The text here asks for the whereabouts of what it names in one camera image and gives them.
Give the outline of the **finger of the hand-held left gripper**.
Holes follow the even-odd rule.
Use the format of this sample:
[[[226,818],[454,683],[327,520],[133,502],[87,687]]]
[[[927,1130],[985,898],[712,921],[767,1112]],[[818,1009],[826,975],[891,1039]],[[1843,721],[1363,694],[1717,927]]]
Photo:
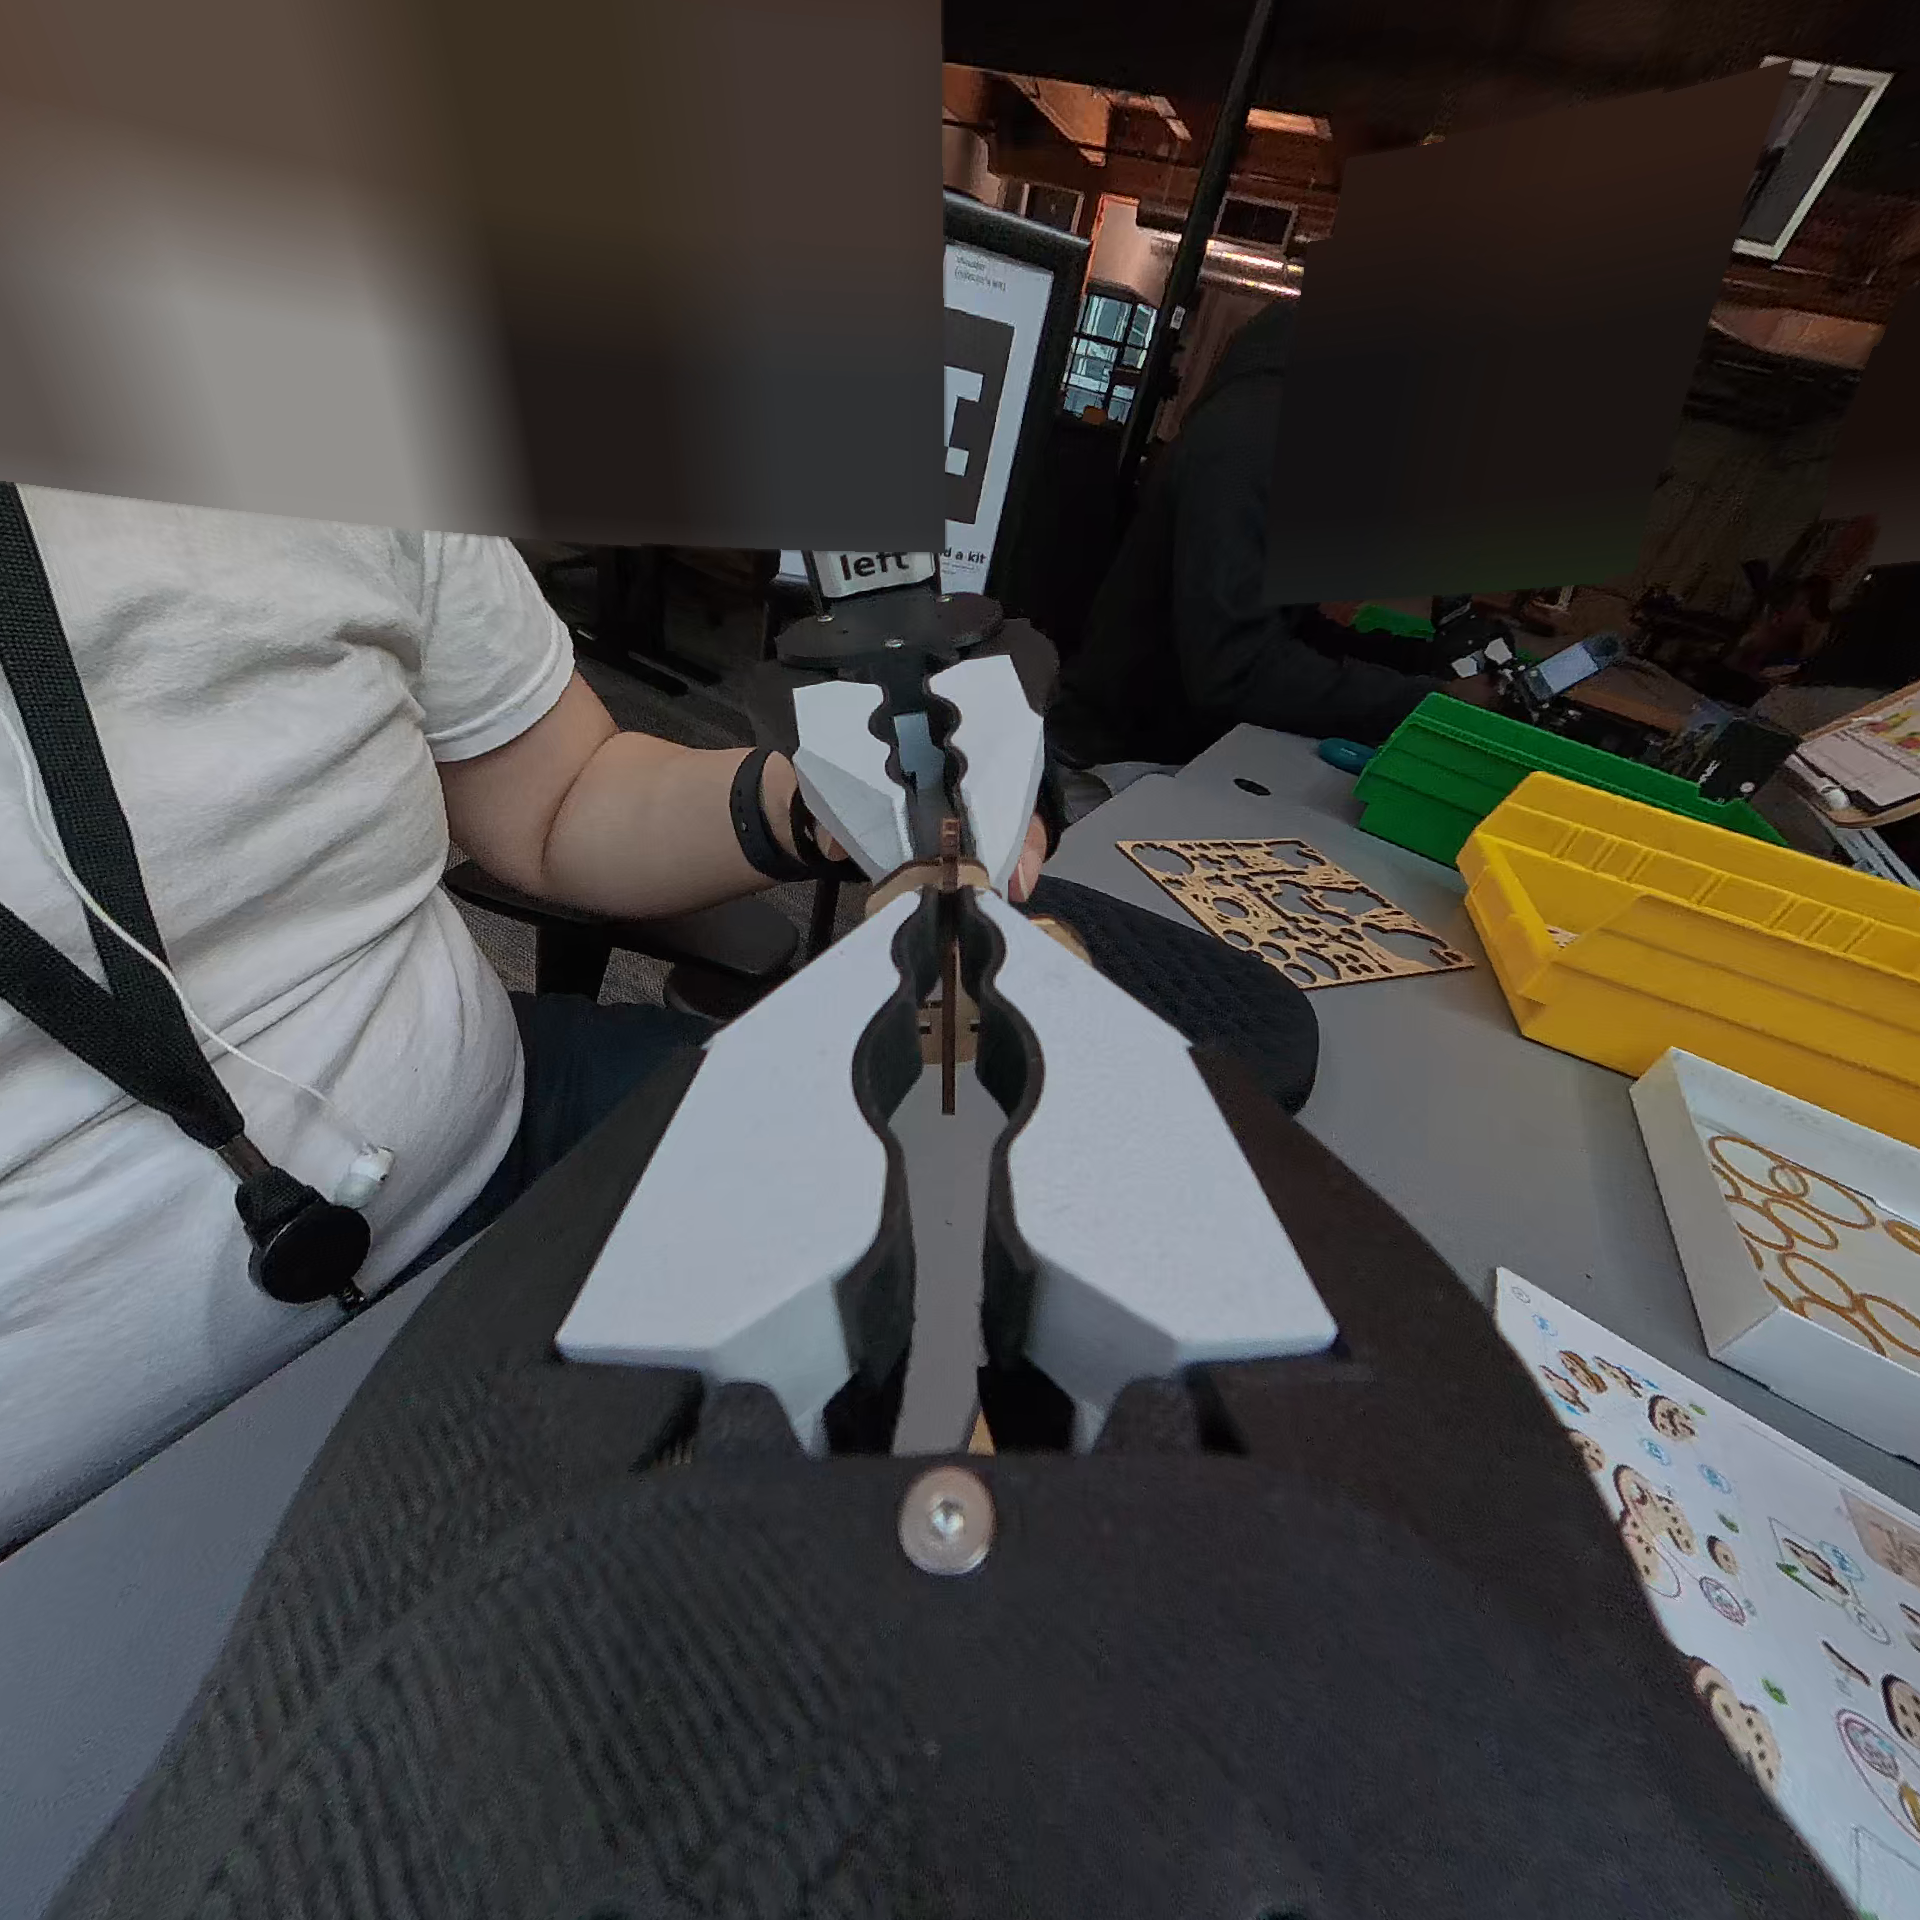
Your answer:
[[[867,880],[888,880],[920,856],[899,750],[875,732],[888,718],[882,689],[822,682],[791,694],[799,745],[790,760],[815,823]]]
[[[928,694],[951,711],[946,758],[967,849],[990,886],[1010,886],[1039,815],[1042,716],[1009,657],[953,664]]]

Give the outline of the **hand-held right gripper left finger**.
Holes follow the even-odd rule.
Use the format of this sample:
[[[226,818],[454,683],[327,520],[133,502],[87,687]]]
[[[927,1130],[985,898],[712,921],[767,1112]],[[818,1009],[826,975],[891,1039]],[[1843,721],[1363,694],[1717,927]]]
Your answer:
[[[920,1080],[921,902],[899,896],[706,1044],[558,1354],[763,1385],[807,1452],[890,1455]]]

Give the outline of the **wooden model assembly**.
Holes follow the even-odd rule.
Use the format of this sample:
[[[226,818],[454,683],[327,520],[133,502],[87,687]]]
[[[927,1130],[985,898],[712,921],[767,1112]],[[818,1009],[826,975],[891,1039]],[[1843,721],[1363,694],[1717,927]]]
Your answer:
[[[946,820],[942,849],[934,859],[912,862],[881,880],[867,902],[867,920],[901,898],[925,891],[950,895],[960,880],[976,875],[976,862],[960,852],[960,823]],[[1025,905],[1041,880],[1045,856],[1059,847],[1059,835],[1039,812],[1025,831],[1023,852],[1009,880],[1009,898]],[[921,1006],[921,1054],[928,1065],[941,1068],[942,1116],[958,1110],[958,1073],[976,1056],[976,1002],[963,983],[963,950],[958,921],[951,907],[942,907],[941,993]]]

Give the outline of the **person's left forearm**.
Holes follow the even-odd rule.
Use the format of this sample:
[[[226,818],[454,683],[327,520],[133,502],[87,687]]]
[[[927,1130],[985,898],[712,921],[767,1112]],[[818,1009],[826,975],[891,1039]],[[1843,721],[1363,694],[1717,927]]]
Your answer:
[[[623,921],[659,921],[753,896],[734,785],[745,750],[703,753],[616,732],[573,778],[542,849],[546,898]]]

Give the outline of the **person's left hand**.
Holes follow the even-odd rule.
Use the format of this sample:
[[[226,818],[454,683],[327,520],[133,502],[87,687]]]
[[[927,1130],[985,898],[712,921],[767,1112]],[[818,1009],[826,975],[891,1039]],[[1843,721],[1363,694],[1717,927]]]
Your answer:
[[[864,870],[824,827],[799,787],[793,792],[787,820],[793,838],[797,866],[805,880],[870,883]]]

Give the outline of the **black wristband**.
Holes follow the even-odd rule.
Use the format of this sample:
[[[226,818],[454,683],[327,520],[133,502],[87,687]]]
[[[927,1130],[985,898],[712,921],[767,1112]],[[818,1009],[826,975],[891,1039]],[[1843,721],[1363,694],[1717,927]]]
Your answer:
[[[769,763],[775,760],[777,754],[774,750],[759,748],[738,763],[727,794],[729,818],[738,852],[747,859],[758,875],[774,883],[801,883],[805,879],[797,866],[790,823],[781,831],[777,817],[770,812],[767,800],[767,774]]]

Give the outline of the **person's dark trousers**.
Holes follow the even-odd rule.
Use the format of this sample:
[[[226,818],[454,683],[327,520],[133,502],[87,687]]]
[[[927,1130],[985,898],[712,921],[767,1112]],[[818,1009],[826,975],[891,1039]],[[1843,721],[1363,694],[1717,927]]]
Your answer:
[[[618,1104],[682,1048],[699,1048],[717,1024],[650,1002],[578,994],[513,994],[522,1050],[517,1135],[487,1184],[507,1207],[587,1138]]]

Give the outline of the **laser-cut wooden sheet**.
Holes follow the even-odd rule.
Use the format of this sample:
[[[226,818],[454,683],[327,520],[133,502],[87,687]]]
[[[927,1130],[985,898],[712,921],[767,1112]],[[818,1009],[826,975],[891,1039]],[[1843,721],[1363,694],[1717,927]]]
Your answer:
[[[1733,1132],[1705,1135],[1719,1198],[1774,1310],[1867,1354],[1918,1363],[1917,1206]]]
[[[1120,840],[1186,920],[1303,993],[1470,971],[1470,955],[1302,838]]]

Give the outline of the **black padded wrist rest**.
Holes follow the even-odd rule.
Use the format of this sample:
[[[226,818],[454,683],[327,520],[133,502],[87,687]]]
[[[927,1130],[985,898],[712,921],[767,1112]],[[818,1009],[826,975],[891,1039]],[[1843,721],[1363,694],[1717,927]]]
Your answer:
[[[1074,880],[1041,879],[1025,912],[1065,923],[1115,987],[1191,1048],[1235,1058],[1285,1114],[1303,1112],[1321,1065],[1306,990],[1197,927]]]

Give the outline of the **black and white marker sign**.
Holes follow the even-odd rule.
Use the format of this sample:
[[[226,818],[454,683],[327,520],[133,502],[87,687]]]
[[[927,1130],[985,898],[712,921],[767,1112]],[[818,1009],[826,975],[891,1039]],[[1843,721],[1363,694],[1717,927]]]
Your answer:
[[[1010,591],[1088,254],[1083,238],[945,192],[946,594]]]

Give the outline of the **green plastic bin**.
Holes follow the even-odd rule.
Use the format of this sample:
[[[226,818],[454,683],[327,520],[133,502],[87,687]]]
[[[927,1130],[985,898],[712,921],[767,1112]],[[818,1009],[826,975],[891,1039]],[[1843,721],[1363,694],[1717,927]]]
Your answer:
[[[1710,800],[1678,775],[1438,694],[1421,703],[1359,775],[1359,825],[1454,870],[1486,817],[1537,774],[1785,847],[1746,800]]]

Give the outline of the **black stand pole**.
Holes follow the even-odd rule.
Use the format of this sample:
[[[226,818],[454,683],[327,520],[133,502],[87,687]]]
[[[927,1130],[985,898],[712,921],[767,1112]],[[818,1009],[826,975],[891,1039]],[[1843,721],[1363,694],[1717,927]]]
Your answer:
[[[1120,443],[1119,482],[1126,494],[1134,491],[1145,454],[1157,434],[1157,418],[1171,391],[1173,362],[1185,343],[1185,326],[1193,308],[1193,295],[1210,240],[1217,231],[1217,217],[1231,191],[1233,167],[1241,152],[1246,118],[1256,104],[1258,83],[1275,35],[1278,11],[1278,3],[1254,3],[1233,79],[1199,169],[1185,226],[1179,230],[1179,240],[1169,265],[1160,316],[1136,387],[1136,403]]]

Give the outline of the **white cardboard box tray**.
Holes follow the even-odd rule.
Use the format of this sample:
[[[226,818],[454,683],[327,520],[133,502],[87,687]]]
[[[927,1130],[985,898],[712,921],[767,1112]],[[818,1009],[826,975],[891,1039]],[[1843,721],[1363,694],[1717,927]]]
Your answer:
[[[1774,1310],[1713,1177],[1705,1135],[1733,1132],[1917,1206],[1918,1152],[1738,1073],[1667,1051],[1630,1091],[1703,1344],[1717,1363],[1855,1438],[1918,1459],[1918,1363],[1875,1355]]]

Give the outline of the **yellow plastic bin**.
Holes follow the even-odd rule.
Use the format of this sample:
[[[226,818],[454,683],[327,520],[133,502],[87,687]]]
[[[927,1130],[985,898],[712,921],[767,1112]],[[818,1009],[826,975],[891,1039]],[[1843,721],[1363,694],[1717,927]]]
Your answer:
[[[1537,774],[1457,866],[1520,1034],[1641,1076],[1683,1050],[1918,1142],[1918,896]]]

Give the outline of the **illustrated assembly booklet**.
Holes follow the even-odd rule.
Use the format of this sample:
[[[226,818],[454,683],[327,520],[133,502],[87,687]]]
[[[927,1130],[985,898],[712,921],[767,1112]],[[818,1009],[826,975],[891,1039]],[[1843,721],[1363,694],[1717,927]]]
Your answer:
[[[1917,1515],[1505,1266],[1496,1320],[1741,1762],[1862,1915],[1918,1915]]]

